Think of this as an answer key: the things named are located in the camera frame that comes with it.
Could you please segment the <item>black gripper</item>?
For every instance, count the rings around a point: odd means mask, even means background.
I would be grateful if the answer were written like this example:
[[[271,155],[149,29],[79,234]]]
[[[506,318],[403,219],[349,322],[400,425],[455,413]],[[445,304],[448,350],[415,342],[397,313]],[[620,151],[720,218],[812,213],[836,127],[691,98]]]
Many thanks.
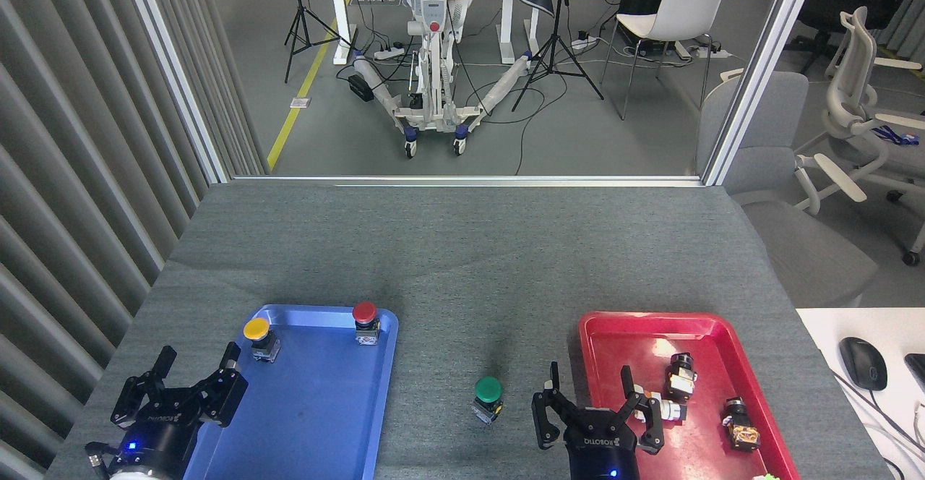
[[[657,455],[664,446],[661,402],[634,390],[630,366],[622,366],[621,383],[627,399],[620,410],[581,410],[559,390],[558,362],[551,362],[551,379],[533,395],[536,442],[541,450],[551,448],[559,437],[546,409],[552,407],[566,424],[565,447],[572,479],[639,478],[637,437],[627,425],[632,411],[644,415],[645,431],[638,438],[642,450]]]
[[[109,473],[185,473],[202,421],[228,427],[244,397],[248,382],[238,370],[241,349],[228,342],[217,371],[192,387],[192,399],[163,398],[164,379],[176,351],[165,346],[152,369],[129,377],[120,391],[111,421],[125,436]],[[142,405],[143,398],[148,402]]]

